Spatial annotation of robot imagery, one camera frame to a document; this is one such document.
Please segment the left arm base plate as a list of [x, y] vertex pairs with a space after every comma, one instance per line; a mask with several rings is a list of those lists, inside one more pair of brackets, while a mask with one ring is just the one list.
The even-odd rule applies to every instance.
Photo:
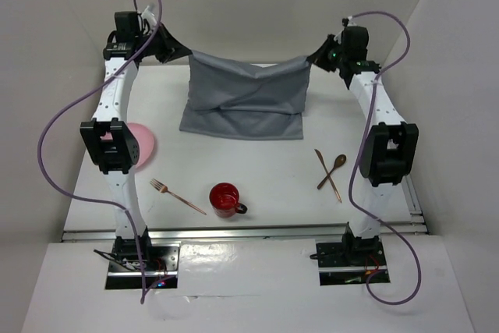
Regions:
[[178, 287], [180, 245], [148, 243], [143, 250], [140, 259], [134, 242], [120, 246], [115, 243], [109, 251], [94, 249], [94, 253], [108, 265], [104, 284], [106, 290], [142, 289], [141, 267], [147, 290]]

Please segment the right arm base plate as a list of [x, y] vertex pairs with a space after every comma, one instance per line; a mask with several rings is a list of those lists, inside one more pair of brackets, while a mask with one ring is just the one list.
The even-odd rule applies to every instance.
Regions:
[[317, 243], [309, 258], [317, 263], [321, 286], [390, 283], [388, 263], [380, 240], [367, 249], [347, 247], [344, 241]]

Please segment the red enamel mug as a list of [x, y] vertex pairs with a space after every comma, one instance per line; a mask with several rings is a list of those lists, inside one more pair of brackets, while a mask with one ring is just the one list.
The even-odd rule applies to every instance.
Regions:
[[248, 208], [240, 202], [239, 198], [239, 190], [228, 182], [218, 183], [209, 193], [210, 204], [219, 218], [245, 214]]

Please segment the grey cloth placemat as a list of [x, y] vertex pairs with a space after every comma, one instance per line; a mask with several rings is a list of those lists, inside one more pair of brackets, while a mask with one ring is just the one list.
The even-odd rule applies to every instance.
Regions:
[[305, 56], [262, 67], [194, 51], [179, 129], [232, 140], [301, 140], [310, 70]]

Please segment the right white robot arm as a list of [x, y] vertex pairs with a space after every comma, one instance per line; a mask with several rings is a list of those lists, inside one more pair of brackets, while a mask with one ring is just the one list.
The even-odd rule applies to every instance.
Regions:
[[379, 242], [380, 220], [395, 187], [412, 169], [419, 137], [417, 125], [395, 109], [381, 82], [380, 65], [367, 58], [369, 33], [346, 21], [341, 33], [330, 34], [308, 61], [326, 72], [337, 72], [366, 117], [359, 155], [352, 174], [363, 178], [359, 210], [342, 236], [340, 254], [358, 264]]

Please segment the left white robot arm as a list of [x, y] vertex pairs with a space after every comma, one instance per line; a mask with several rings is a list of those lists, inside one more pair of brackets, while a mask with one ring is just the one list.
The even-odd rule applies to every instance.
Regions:
[[138, 12], [116, 12], [115, 30], [103, 50], [106, 85], [97, 109], [80, 134], [91, 161], [103, 173], [115, 209], [115, 248], [126, 251], [126, 260], [137, 270], [148, 268], [154, 251], [147, 246], [147, 225], [140, 213], [135, 171], [140, 146], [127, 124], [129, 98], [139, 64], [154, 56], [170, 62], [191, 51], [179, 43], [151, 8]]

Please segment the pink plastic plate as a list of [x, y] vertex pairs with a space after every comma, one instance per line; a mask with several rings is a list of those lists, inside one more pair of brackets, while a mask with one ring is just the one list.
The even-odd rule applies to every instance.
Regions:
[[135, 123], [126, 123], [129, 131], [133, 134], [139, 146], [139, 159], [134, 168], [141, 168], [152, 157], [155, 148], [155, 136], [146, 126]]

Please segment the copper knife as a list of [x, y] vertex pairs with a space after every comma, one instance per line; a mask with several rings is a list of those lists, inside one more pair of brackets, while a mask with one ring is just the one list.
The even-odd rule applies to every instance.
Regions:
[[320, 189], [326, 181], [328, 181], [330, 184], [331, 184], [331, 187], [332, 189], [334, 190], [334, 193], [335, 193], [335, 196], [338, 198], [338, 201], [341, 203], [342, 202], [342, 198], [340, 196], [340, 193], [338, 191], [338, 188], [336, 187], [336, 185], [334, 184], [334, 181], [331, 177], [331, 174], [332, 172], [336, 169], [336, 168], [339, 168], [341, 166], [343, 166], [343, 164], [345, 163], [346, 161], [346, 156], [341, 154], [341, 155], [338, 155], [334, 161], [334, 165], [332, 167], [332, 170], [328, 171], [327, 170], [327, 166], [326, 166], [326, 163], [324, 161], [324, 157], [322, 155], [322, 153], [318, 150], [318, 149], [315, 149], [315, 152], [317, 154], [317, 157], [319, 158], [320, 160], [320, 163], [322, 164], [323, 166], [323, 169], [324, 171], [327, 173], [327, 175], [324, 177], [323, 181], [317, 186], [318, 189]]

